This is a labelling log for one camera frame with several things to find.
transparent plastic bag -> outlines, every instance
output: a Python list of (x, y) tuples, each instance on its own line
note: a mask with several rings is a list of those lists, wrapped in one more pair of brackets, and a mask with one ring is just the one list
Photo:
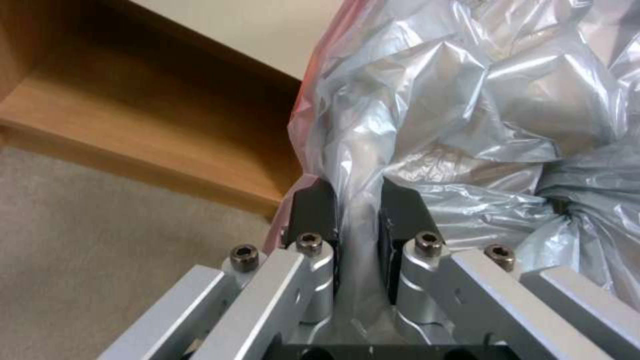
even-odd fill
[(295, 189), (331, 182), (342, 285), (332, 335), (319, 341), (401, 341), (376, 255), (383, 176), (420, 192), (452, 250), (503, 243), (525, 270), (569, 265), (640, 309), (639, 9), (342, 5), (289, 123), (305, 175), (265, 246), (276, 246)]

screw head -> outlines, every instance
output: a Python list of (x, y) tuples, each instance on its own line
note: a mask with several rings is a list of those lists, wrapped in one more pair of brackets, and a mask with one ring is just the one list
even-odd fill
[(415, 235), (415, 250), (427, 258), (440, 256), (443, 246), (443, 239), (434, 232), (421, 231)]
[(516, 255), (508, 246), (491, 244), (484, 248), (484, 254), (506, 272), (512, 271), (515, 266)]
[(242, 244), (231, 249), (229, 253), (231, 266), (239, 272), (255, 270), (259, 264), (258, 249), (251, 244)]
[(322, 251), (322, 236), (318, 233), (302, 233), (296, 239), (296, 249), (307, 256), (316, 256)]

wooden board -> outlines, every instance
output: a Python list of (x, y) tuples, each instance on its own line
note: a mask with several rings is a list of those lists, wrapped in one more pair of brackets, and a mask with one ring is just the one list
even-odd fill
[(0, 1), (0, 101), (73, 28), (92, 1)]
[(206, 184), (263, 212), (300, 171), (286, 131), (291, 102), (199, 49), (108, 19), (27, 76), (0, 104), (0, 122)]

